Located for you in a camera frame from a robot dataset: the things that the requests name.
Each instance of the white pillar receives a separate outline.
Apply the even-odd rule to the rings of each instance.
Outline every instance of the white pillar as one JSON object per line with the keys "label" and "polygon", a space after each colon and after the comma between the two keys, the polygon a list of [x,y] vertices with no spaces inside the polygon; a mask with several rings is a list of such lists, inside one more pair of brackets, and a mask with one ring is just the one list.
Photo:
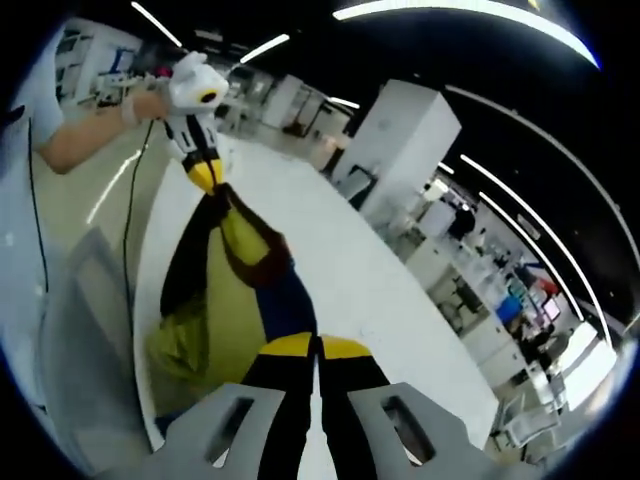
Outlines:
{"label": "white pillar", "polygon": [[378,183],[361,209],[368,216],[387,199],[408,199],[419,191],[460,129],[442,94],[389,80],[336,167],[334,179],[345,178],[354,165],[376,171]]}
{"label": "white pillar", "polygon": [[300,87],[302,87],[302,80],[287,75],[271,95],[267,108],[262,116],[263,123],[274,128],[282,128],[287,113]]}

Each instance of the yellow fabric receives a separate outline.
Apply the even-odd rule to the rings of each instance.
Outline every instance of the yellow fabric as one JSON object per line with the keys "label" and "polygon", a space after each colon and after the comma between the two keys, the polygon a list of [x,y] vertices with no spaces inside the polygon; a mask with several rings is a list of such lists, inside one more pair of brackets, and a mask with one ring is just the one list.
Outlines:
{"label": "yellow fabric", "polygon": [[[215,173],[216,175],[216,183],[222,183],[222,161],[220,159],[214,159],[210,162],[213,168],[213,173]],[[189,177],[189,180],[191,180],[209,195],[213,194],[214,181],[211,177],[211,170],[207,166],[206,162],[196,163],[191,168],[191,170],[187,172],[187,176]]]}
{"label": "yellow fabric", "polygon": [[364,345],[346,338],[322,335],[324,356],[327,360],[338,358],[370,357],[371,352]]}
{"label": "yellow fabric", "polygon": [[269,252],[269,247],[255,228],[235,208],[222,220],[227,245],[242,262],[253,266]]}
{"label": "yellow fabric", "polygon": [[[244,263],[255,265],[268,253],[266,242],[234,208],[222,223],[229,247]],[[240,383],[266,343],[255,292],[231,270],[221,228],[215,228],[206,292],[162,321],[147,339],[149,355],[162,371],[205,395],[223,383]]]}
{"label": "yellow fabric", "polygon": [[217,388],[240,383],[267,341],[255,293],[231,270],[219,228],[209,237],[207,277],[210,372]]}
{"label": "yellow fabric", "polygon": [[266,344],[260,355],[276,355],[285,357],[306,357],[309,353],[311,333],[297,333],[282,337]]}
{"label": "yellow fabric", "polygon": [[166,373],[195,384],[207,384],[206,314],[204,295],[195,296],[165,318],[149,336],[148,352]]}

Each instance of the person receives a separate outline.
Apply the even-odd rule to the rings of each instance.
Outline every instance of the person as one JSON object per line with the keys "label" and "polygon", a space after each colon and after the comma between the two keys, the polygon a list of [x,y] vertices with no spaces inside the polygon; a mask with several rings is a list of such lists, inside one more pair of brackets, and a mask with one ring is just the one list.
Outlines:
{"label": "person", "polygon": [[46,232],[39,230],[29,182],[31,150],[40,153],[54,172],[65,174],[128,128],[168,113],[160,95],[143,91],[120,106],[66,123],[56,99],[55,52],[61,36],[62,31],[31,67],[2,118],[0,139],[0,343],[22,394],[40,407],[45,400],[38,380],[37,345],[48,284],[55,282],[59,264],[50,258],[55,255]]}
{"label": "person", "polygon": [[476,217],[466,203],[456,210],[456,218],[449,227],[449,235],[458,241],[476,227]]}

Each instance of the hand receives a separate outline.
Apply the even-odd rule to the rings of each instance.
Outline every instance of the hand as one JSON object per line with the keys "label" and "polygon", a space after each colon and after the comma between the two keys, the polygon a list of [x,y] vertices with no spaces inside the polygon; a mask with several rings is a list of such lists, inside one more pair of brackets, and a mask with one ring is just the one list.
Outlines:
{"label": "hand", "polygon": [[138,121],[146,119],[165,119],[169,114],[169,107],[158,92],[140,91],[133,96],[133,111]]}

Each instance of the computer monitor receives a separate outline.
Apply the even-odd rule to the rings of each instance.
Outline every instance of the computer monitor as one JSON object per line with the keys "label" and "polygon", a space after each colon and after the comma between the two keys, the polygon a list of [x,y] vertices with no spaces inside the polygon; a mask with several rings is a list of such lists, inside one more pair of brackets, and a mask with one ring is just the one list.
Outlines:
{"label": "computer monitor", "polygon": [[547,300],[544,303],[544,305],[542,305],[542,308],[544,309],[545,313],[548,315],[551,321],[555,320],[560,316],[560,307],[558,306],[558,303],[553,298],[550,298],[549,300]]}

